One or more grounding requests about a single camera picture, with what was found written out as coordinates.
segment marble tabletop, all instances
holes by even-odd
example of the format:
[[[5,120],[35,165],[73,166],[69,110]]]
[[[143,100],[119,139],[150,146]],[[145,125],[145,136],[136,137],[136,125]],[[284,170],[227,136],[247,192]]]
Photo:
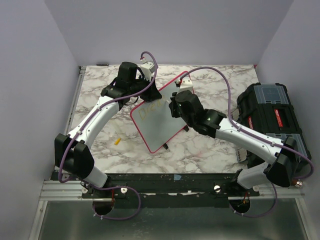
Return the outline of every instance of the marble tabletop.
[[[159,65],[156,78],[161,87],[183,71],[199,66]],[[229,79],[231,107],[237,106],[237,97],[258,78],[253,65],[218,65]],[[88,66],[77,101],[72,128],[77,126],[97,103],[102,88],[118,74],[119,65]],[[205,108],[227,114],[228,92],[221,76],[212,70],[199,70],[191,74],[194,92]],[[95,165],[105,173],[235,173],[246,166],[237,163],[236,146],[230,142],[213,139],[195,132],[180,131],[167,144],[150,153],[130,118],[135,106],[124,106],[98,134],[91,154]],[[121,138],[118,145],[115,141]]]

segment whiteboard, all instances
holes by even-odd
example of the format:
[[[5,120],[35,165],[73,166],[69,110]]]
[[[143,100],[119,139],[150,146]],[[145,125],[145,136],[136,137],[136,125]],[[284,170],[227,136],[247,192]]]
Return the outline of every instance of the whiteboard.
[[[171,116],[169,108],[172,93],[179,90],[176,87],[175,80],[184,73],[187,73],[187,71],[180,73],[159,89],[162,99],[142,102],[130,112],[130,117],[136,129],[152,154],[186,126],[182,118],[173,118]]]

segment yellow object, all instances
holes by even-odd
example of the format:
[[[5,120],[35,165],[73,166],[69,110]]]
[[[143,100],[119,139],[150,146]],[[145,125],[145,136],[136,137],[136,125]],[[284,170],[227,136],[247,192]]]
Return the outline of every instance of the yellow object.
[[[118,145],[118,144],[120,143],[120,141],[121,141],[121,138],[119,137],[119,138],[115,141],[114,145]]]

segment white wall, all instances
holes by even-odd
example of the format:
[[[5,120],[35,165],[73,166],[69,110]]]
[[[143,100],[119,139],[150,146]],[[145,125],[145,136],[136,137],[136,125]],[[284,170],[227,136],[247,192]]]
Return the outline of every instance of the white wall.
[[[45,0],[79,65],[256,64],[292,0]]]
[[[43,0],[0,1],[0,239],[28,239],[79,69]]]
[[[264,52],[257,75],[263,83],[282,83],[315,164],[306,181],[305,200],[320,237],[320,1],[295,0]]]

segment purple cable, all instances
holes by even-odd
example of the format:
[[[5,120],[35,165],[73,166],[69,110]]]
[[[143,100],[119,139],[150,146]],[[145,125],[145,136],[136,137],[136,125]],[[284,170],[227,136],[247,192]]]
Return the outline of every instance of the purple cable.
[[[276,190],[276,187],[273,183],[271,183],[272,187],[273,187],[273,190],[274,190],[274,202],[273,202],[273,205],[272,207],[264,212],[264,213],[261,213],[261,214],[258,214],[258,215],[247,215],[247,214],[243,214],[243,213],[240,213],[240,212],[237,212],[236,210],[234,210],[234,208],[231,206],[231,204],[229,204],[229,207],[233,210],[233,212],[239,216],[242,216],[242,217],[245,217],[245,218],[260,218],[260,217],[264,217],[268,214],[270,214],[271,212],[273,212],[276,208],[276,205],[278,204],[278,194],[277,194],[277,190]]]
[[[122,97],[119,97],[119,98],[115,98],[115,99],[112,99],[110,101],[107,101],[105,102],[104,104],[100,105],[99,108],[102,109],[103,107],[105,107],[106,105],[110,104],[110,103],[114,103],[114,102],[118,102],[120,100],[124,100],[124,99],[128,99],[128,98],[131,98],[131,97],[136,97],[140,94],[142,94],[143,92],[145,92],[148,88],[151,87],[151,85],[155,82],[156,80],[156,76],[157,76],[157,71],[158,71],[158,64],[157,64],[157,61],[155,59],[155,57],[148,51],[144,51],[141,53],[141,56],[140,56],[140,59],[143,59],[144,58],[144,54],[148,54],[153,62],[154,62],[154,66],[155,66],[155,70],[154,70],[154,75],[152,77],[152,80],[151,82],[148,84],[148,86],[146,86],[144,89],[142,89],[141,91],[139,92],[136,92],[134,94],[131,94],[131,95],[128,95],[128,96],[122,96]],[[83,129],[87,126],[87,124],[91,121],[91,119],[99,112],[98,109],[96,109],[89,117],[88,119],[84,122],[84,124],[82,125],[82,127],[80,127],[79,131],[83,131]],[[69,152],[69,150],[71,149],[73,143],[75,142],[75,140],[77,139],[77,137],[79,136],[79,133],[75,134],[75,136],[71,139],[70,143],[67,145],[64,153],[63,153],[63,156],[62,156],[62,159],[61,159],[61,162],[60,162],[60,166],[59,166],[59,172],[58,172],[58,180],[60,183],[66,183],[70,180],[72,180],[73,178],[72,177],[69,177],[65,180],[62,179],[62,169],[64,167],[64,163],[66,161],[66,157],[67,157],[67,154]],[[100,187],[96,187],[96,186],[93,186],[91,185],[93,188],[95,189],[98,189],[98,190],[112,190],[112,189],[118,189],[118,188],[122,188],[121,186],[116,186],[116,187],[107,187],[107,188],[100,188]],[[138,200],[139,200],[139,205],[138,205],[138,209],[137,211],[129,216],[129,217],[122,217],[122,218],[113,218],[113,217],[107,217],[107,216],[103,216],[103,218],[105,219],[111,219],[111,220],[126,220],[126,219],[129,219],[129,218],[132,218],[134,217],[136,214],[138,214],[138,212],[140,211],[140,208],[141,208],[141,199],[140,199],[140,196],[139,196],[139,193],[133,189],[132,187],[129,187],[129,186],[124,186],[123,188],[127,188],[127,189],[130,189],[132,191],[134,191],[136,194],[137,194],[137,197],[138,197]]]
[[[140,208],[141,208],[141,198],[140,198],[140,195],[139,193],[137,192],[137,190],[135,190],[134,188],[132,187],[129,187],[129,186],[113,186],[113,187],[105,187],[105,188],[102,188],[102,187],[94,187],[95,189],[98,189],[98,190],[105,190],[105,191],[109,191],[109,190],[113,190],[113,189],[121,189],[121,188],[126,188],[126,189],[130,189],[132,190],[138,197],[138,207],[136,209],[136,211],[130,215],[130,216],[126,216],[126,217],[110,217],[110,216],[105,216],[105,215],[99,215],[96,213],[96,208],[95,208],[95,205],[93,205],[93,211],[94,211],[94,214],[95,216],[98,216],[98,217],[102,217],[103,219],[109,219],[109,220],[128,220],[128,219],[131,219],[133,218],[135,215],[137,215],[139,212],[140,212]]]
[[[181,77],[180,77],[180,80],[182,80],[185,76],[193,73],[194,71],[197,71],[197,70],[200,70],[200,69],[211,69],[211,70],[214,70],[216,71],[218,74],[220,74],[222,76],[222,78],[224,79],[225,83],[226,83],[226,86],[227,86],[227,89],[228,89],[228,119],[230,121],[230,123],[235,127],[235,128],[238,128],[237,124],[234,122],[234,120],[232,119],[232,114],[231,114],[231,89],[230,89],[230,85],[229,85],[229,82],[226,78],[226,76],[221,72],[219,71],[218,69],[214,68],[214,67],[211,67],[211,66],[200,66],[200,67],[197,67],[197,68],[194,68],[192,69],[191,71],[189,72],[186,72],[184,73]],[[269,144],[269,145],[272,145],[273,143],[271,141],[268,141],[260,136],[257,136],[247,130],[244,130],[243,128],[240,128],[240,131],[261,141],[261,142],[264,142],[266,144]],[[308,164],[310,165],[310,172],[306,175],[303,175],[303,176],[297,176],[295,177],[295,179],[306,179],[308,177],[310,177],[313,173],[314,173],[314,170],[315,170],[315,167],[314,167],[314,164],[311,162],[311,160],[309,158],[307,158],[306,156],[304,156],[302,153],[290,148],[290,147],[287,147],[287,146],[284,146],[284,145],[280,145],[280,144],[277,144],[275,143],[274,144],[276,147],[278,148],[282,148],[282,149],[285,149],[285,150],[288,150],[296,155],[298,155],[299,157],[303,158],[304,160],[306,160],[308,162]]]

